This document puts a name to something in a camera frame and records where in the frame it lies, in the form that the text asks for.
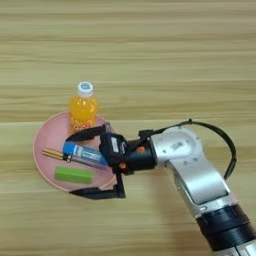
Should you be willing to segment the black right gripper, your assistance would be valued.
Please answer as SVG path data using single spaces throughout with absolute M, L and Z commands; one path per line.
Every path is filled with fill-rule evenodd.
M 78 131 L 69 136 L 67 142 L 80 142 L 92 140 L 111 130 L 109 123 L 104 123 L 97 127 L 88 128 Z M 113 149 L 113 166 L 112 169 L 116 173 L 117 183 L 112 189 L 101 190 L 99 187 L 83 188 L 70 191 L 70 194 L 84 197 L 91 200 L 102 199 L 123 199 L 126 197 L 121 174 L 131 175 L 136 171 L 154 169 L 156 161 L 153 157 L 152 150 L 148 142 L 145 142 L 135 150 L 132 147 L 137 140 L 125 141 L 123 138 L 111 138 Z

